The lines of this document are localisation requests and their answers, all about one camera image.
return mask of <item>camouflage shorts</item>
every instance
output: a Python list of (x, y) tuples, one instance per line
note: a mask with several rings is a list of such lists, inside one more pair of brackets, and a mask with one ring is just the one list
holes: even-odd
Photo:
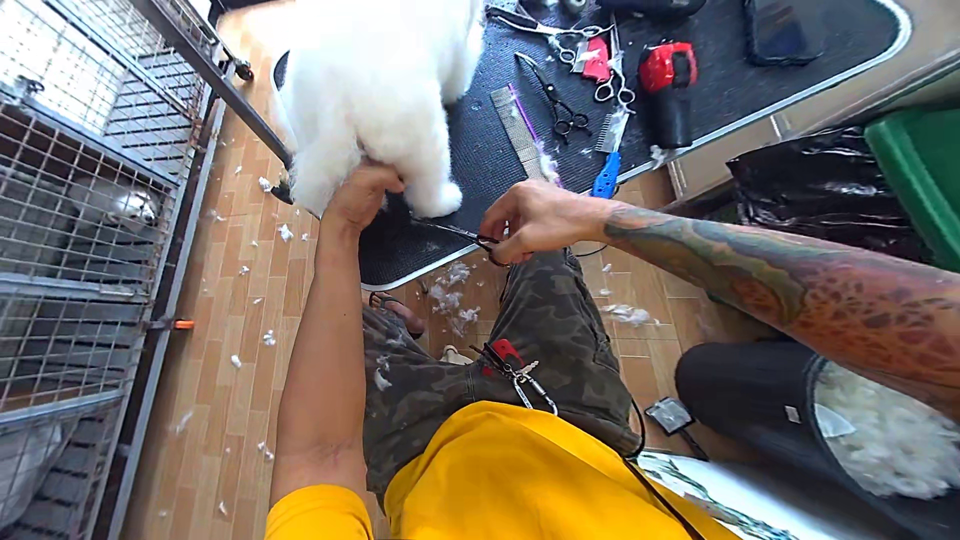
[[(523, 402), (506, 377), (483, 369), (489, 365), (485, 359), (454, 365), (430, 357), (387, 309), (365, 307), (363, 319), (367, 487), (382, 504), (396, 472), (422, 454), (451, 414), (483, 400)], [(540, 361), (531, 375), (556, 402), (561, 418), (621, 455), (636, 450), (630, 392), (580, 263), (569, 250), (537, 254), (511, 269), (491, 342), (504, 337), (524, 361)], [(532, 390), (526, 393), (535, 408), (550, 410)]]

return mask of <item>sleeve tattoo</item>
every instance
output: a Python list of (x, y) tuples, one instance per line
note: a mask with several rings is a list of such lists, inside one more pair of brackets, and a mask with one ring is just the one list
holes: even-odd
[(794, 234), (624, 205), (612, 245), (818, 353), (960, 417), (960, 275)]

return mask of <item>red key tag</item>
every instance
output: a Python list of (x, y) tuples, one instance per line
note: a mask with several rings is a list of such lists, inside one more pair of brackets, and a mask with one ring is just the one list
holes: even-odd
[(597, 83), (605, 83), (610, 79), (610, 48), (602, 36), (591, 37), (587, 44), (587, 51), (581, 57), (584, 63), (584, 77), (593, 79)]
[(497, 339), (496, 341), (494, 341), (494, 342), (491, 344), (490, 347), (491, 347), (491, 349), (493, 349), (493, 351), (494, 351), (498, 356), (500, 356), (500, 358), (501, 358), (503, 361), (507, 362), (508, 364), (510, 363), (510, 361), (507, 359), (507, 357), (508, 357), (508, 356), (513, 356), (514, 358), (516, 358), (516, 361), (520, 362), (520, 366), (519, 366), (519, 367), (523, 367), (523, 366), (527, 365), (527, 364), (523, 361), (523, 358), (520, 357), (520, 353), (518, 353), (518, 352), (516, 351), (516, 349), (514, 348), (514, 346), (510, 343), (510, 340), (508, 340), (508, 339)]

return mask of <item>human arm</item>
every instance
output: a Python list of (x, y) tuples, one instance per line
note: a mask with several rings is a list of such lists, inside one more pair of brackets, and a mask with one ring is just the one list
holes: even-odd
[[(509, 225), (511, 237), (505, 239)], [(960, 275), (842, 244), (514, 186), (480, 234), (493, 256), (596, 240), (642, 258), (858, 373), (960, 419)]]
[(314, 278), (277, 416), (271, 504), (309, 485), (366, 492), (357, 250), (360, 232), (376, 216), (385, 189), (403, 190), (393, 169), (361, 167), (337, 191), (321, 219)]

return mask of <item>dog's paw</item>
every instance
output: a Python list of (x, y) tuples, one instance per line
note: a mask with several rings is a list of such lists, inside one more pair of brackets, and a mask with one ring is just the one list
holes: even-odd
[(464, 194), (453, 182), (441, 184), (440, 189), (429, 193), (411, 193), (407, 200), (417, 217), (441, 217), (460, 208)]

